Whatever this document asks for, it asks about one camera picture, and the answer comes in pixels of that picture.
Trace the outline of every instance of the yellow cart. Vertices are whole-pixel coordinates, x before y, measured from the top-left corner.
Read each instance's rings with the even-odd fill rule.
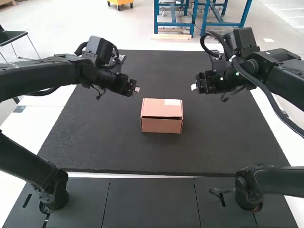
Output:
[[[108,6],[111,6],[111,3],[116,4],[117,5],[117,9],[118,11],[122,10],[121,5],[124,4],[130,4],[130,7],[133,8],[133,0],[108,0]]]

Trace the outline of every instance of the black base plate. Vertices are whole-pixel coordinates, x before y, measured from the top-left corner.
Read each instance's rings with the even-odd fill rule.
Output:
[[[232,193],[225,206],[210,187],[231,189],[234,178],[70,178],[68,204],[50,215],[27,184],[3,228],[296,228],[284,196],[265,196],[258,213],[243,211]]]

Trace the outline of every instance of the white label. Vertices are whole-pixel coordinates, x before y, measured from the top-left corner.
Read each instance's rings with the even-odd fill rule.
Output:
[[[269,39],[269,38],[263,38],[263,40],[264,40],[266,43],[274,43],[274,42],[275,42],[273,39]]]
[[[181,105],[181,100],[176,99],[165,99],[165,105]]]

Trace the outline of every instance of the gray floor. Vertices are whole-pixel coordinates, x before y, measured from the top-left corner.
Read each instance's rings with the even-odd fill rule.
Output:
[[[302,45],[304,35],[269,8],[270,4],[273,5],[273,1],[277,5],[285,4],[286,1],[261,1],[253,0],[246,21],[246,26],[253,28],[261,49],[285,48],[297,54],[304,53],[304,45]],[[288,4],[301,5],[302,1],[291,0]],[[235,22],[240,20],[245,3],[245,0],[231,0],[224,20]],[[159,20],[162,21],[170,21],[170,19],[170,12],[165,17],[159,16]],[[190,15],[177,16],[177,21],[190,20]],[[201,23],[202,15],[198,14],[196,24],[201,27]],[[7,30],[28,31],[42,57],[58,53],[73,53],[80,43],[87,41],[93,34],[110,40],[120,49],[146,49],[151,46],[162,47],[162,49],[174,46],[175,50],[192,50],[195,46],[197,50],[200,49],[200,30],[197,28],[194,38],[188,42],[151,40],[153,0],[135,0],[134,9],[123,6],[121,12],[118,12],[115,6],[108,7],[105,0],[92,0],[89,4],[84,4],[80,0],[28,0],[18,2],[18,6],[0,12],[0,24]],[[265,38],[272,39],[274,42],[265,42]],[[17,40],[14,44],[18,54],[37,58],[26,38]],[[1,47],[0,50],[8,61],[18,60],[14,57],[11,46]],[[291,116],[295,115],[294,120],[304,119],[301,115],[303,112],[294,111],[290,105],[285,106]],[[15,104],[12,100],[0,104],[0,123],[14,108]]]
[[[260,0],[276,15],[304,34],[303,0]]]

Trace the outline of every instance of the chair leg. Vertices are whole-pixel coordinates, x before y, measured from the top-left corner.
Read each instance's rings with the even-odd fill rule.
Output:
[[[33,45],[32,41],[30,40],[30,38],[29,38],[29,36],[28,36],[28,35],[27,35],[27,37],[28,37],[28,39],[29,39],[30,43],[32,44],[32,46],[33,46],[34,50],[36,51],[36,54],[38,55],[39,59],[41,59],[40,55],[38,54],[38,52],[37,52],[37,50],[36,50],[35,46]]]
[[[27,35],[27,37],[28,37],[28,39],[29,39],[30,43],[32,44],[32,46],[33,46],[33,48],[34,48],[34,50],[35,50],[36,54],[37,54],[37,55],[38,55],[38,57],[39,57],[39,59],[41,59],[40,55],[38,54],[38,52],[37,52],[37,50],[36,50],[35,46],[33,45],[32,41],[30,40],[30,38],[29,38],[29,36],[28,36],[28,35]],[[21,58],[21,59],[27,59],[27,60],[34,60],[34,59],[32,59],[32,58],[25,58],[25,57],[17,56],[17,53],[16,53],[15,48],[14,48],[14,46],[13,46],[13,43],[10,43],[10,44],[11,44],[11,47],[13,48],[14,53],[15,53],[15,56],[16,56],[17,58]]]
[[[17,56],[16,52],[15,52],[15,48],[14,48],[14,46],[13,46],[13,43],[11,43],[10,45],[11,45],[11,47],[13,48],[13,51],[14,51],[14,53],[15,53],[15,56],[16,56],[17,58],[19,58],[19,57]]]
[[[6,61],[6,59],[5,59],[5,57],[2,55],[2,53],[1,53],[1,52],[0,52],[0,55],[1,55],[1,56],[2,56],[2,58],[5,60],[5,62],[7,62],[7,61]]]

